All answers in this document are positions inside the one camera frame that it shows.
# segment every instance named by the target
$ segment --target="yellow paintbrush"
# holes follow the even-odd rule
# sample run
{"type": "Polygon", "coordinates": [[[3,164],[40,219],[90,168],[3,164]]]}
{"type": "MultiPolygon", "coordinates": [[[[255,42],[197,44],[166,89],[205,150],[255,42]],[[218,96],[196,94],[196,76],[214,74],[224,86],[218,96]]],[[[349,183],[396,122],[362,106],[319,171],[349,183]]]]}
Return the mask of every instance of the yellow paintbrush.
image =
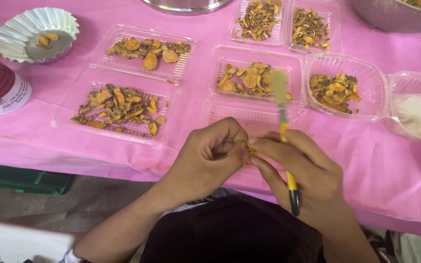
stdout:
{"type": "MultiPolygon", "coordinates": [[[[277,109],[279,111],[279,121],[280,121],[280,141],[282,143],[288,143],[287,137],[285,137],[285,130],[288,128],[287,117],[285,116],[285,103],[286,98],[285,95],[287,91],[285,91],[285,87],[287,86],[287,77],[282,70],[274,70],[269,75],[270,86],[272,87],[272,91],[274,92],[274,98],[277,102],[277,109]]],[[[290,204],[292,207],[292,214],[294,216],[298,216],[300,214],[300,203],[298,201],[298,190],[297,190],[297,183],[295,182],[295,178],[289,172],[285,172],[287,176],[287,188],[289,189],[290,194],[290,204]]]]}

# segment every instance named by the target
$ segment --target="metal colander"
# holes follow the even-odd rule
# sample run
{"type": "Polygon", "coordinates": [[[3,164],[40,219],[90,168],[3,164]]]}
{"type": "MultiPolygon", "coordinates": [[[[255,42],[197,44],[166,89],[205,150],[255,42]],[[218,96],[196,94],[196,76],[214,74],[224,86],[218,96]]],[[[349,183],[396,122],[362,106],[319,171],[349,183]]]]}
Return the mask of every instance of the metal colander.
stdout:
{"type": "Polygon", "coordinates": [[[351,0],[371,25],[390,32],[421,33],[421,9],[401,0],[351,0]]]}

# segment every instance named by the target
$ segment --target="aluminum foil cup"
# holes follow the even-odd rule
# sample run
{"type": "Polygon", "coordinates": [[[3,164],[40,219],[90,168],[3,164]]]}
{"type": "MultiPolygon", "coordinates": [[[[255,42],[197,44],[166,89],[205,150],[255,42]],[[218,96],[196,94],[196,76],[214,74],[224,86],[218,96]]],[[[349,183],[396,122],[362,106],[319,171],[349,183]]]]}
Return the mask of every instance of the aluminum foil cup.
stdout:
{"type": "Polygon", "coordinates": [[[76,40],[79,24],[63,9],[37,8],[25,11],[0,28],[0,54],[20,63],[50,63],[67,55],[76,40]],[[50,49],[35,43],[41,35],[55,33],[59,39],[50,41],[50,49]]]}

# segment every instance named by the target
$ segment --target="pink tablecloth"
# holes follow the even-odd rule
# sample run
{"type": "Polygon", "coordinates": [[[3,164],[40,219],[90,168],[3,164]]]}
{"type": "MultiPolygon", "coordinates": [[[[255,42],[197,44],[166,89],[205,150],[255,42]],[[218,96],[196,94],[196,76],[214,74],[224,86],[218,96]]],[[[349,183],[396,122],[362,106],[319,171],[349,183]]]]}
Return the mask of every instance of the pink tablecloth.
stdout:
{"type": "MultiPolygon", "coordinates": [[[[0,20],[45,5],[35,0],[0,0],[0,20]]],[[[385,74],[421,72],[421,34],[387,34],[357,16],[341,0],[345,53],[376,64],[385,74]]],[[[210,54],[215,45],[236,45],[291,53],[285,46],[260,47],[226,39],[236,1],[207,15],[162,14],[139,0],[59,0],[52,7],[71,12],[80,24],[78,41],[64,59],[49,65],[2,61],[33,86],[20,110],[0,116],[0,164],[133,181],[156,181],[170,167],[188,133],[202,126],[210,54]],[[50,127],[53,115],[107,28],[124,23],[198,41],[180,86],[176,109],[182,118],[169,123],[164,148],[50,127]]],[[[344,191],[360,221],[421,235],[421,143],[389,132],[382,121],[348,122],[309,110],[307,132],[345,171],[344,191]]],[[[225,184],[275,202],[257,173],[238,172],[225,184]]]]}

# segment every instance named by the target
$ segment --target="green plastic crate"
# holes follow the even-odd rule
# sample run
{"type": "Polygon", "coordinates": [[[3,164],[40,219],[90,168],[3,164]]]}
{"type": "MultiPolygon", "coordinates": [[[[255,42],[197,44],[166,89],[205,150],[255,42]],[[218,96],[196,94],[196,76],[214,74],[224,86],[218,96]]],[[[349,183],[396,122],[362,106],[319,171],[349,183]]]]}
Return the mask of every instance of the green plastic crate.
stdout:
{"type": "Polygon", "coordinates": [[[0,188],[32,194],[65,194],[75,175],[0,165],[0,188]]]}

